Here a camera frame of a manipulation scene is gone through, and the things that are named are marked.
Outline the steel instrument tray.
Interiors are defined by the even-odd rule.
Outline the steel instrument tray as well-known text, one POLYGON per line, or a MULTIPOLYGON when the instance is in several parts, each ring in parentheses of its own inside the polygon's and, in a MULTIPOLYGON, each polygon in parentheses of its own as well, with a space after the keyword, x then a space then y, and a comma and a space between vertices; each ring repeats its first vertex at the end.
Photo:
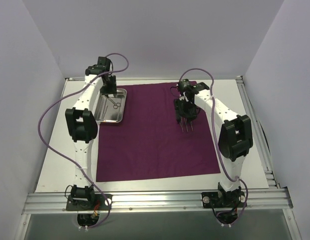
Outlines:
POLYGON ((110 94, 106 96, 100 93, 94 113, 96 122, 98 124, 118 124, 121 122, 124 115, 126 99, 127 91, 124 88, 118 88, 116 95, 110 94), (120 108, 114 109, 113 104, 108 100, 108 97, 112 98, 117 103, 121 103, 120 108))

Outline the purple cloth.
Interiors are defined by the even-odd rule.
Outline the purple cloth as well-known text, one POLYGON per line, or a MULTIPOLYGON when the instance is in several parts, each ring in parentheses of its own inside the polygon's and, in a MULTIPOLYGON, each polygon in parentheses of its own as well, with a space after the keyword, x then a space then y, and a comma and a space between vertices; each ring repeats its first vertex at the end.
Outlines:
POLYGON ((127 85, 123 119, 100 124, 98 182, 220 173, 205 112, 188 132, 176 121, 174 83, 127 85))

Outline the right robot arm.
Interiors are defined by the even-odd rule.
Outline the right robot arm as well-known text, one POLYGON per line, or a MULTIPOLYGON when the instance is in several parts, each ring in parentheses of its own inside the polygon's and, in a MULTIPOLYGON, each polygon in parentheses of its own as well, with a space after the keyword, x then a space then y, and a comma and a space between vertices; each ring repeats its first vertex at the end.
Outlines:
POLYGON ((242 165, 253 146, 251 120, 229 109, 203 82, 193 85, 182 79, 176 89, 179 97, 174 100, 174 109, 182 129, 191 126, 200 111, 211 121, 210 130, 223 171, 217 200, 220 205, 229 206, 235 200, 233 192, 240 190, 242 165))

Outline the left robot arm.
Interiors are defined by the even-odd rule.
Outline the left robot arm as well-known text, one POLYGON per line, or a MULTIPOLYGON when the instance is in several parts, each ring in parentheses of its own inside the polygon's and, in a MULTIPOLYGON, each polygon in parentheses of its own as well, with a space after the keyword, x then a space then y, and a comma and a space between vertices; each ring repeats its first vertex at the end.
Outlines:
POLYGON ((85 210, 95 205, 95 191, 91 177, 92 143, 97 137, 98 124, 93 114, 99 95, 117 94, 116 77, 112 75, 113 63, 108 56, 98 57, 97 63, 85 70, 82 89, 75 92, 78 98, 72 108, 65 111, 70 137, 75 146, 75 183, 71 189, 72 201, 85 210))

